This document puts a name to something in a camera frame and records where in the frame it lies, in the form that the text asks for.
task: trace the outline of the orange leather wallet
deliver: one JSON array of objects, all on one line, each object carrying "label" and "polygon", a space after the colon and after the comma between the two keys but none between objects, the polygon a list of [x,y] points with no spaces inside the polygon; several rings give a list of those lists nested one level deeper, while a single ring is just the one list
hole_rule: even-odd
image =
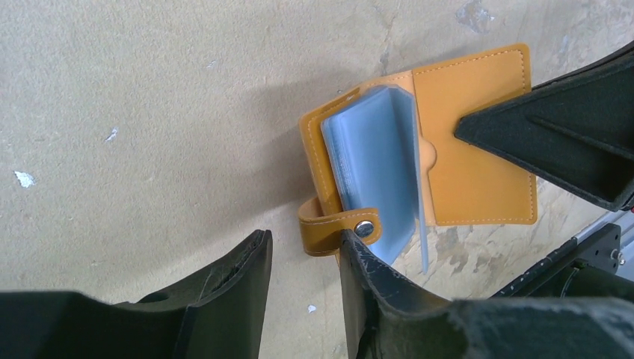
[{"label": "orange leather wallet", "polygon": [[453,134],[463,116],[530,91],[529,49],[515,44],[364,82],[301,118],[317,192],[298,211],[307,254],[335,254],[340,230],[368,222],[374,230],[363,241],[369,245],[381,237],[376,208],[343,210],[321,133],[324,120],[378,85],[397,85],[415,96],[426,225],[535,223],[535,176]]}]

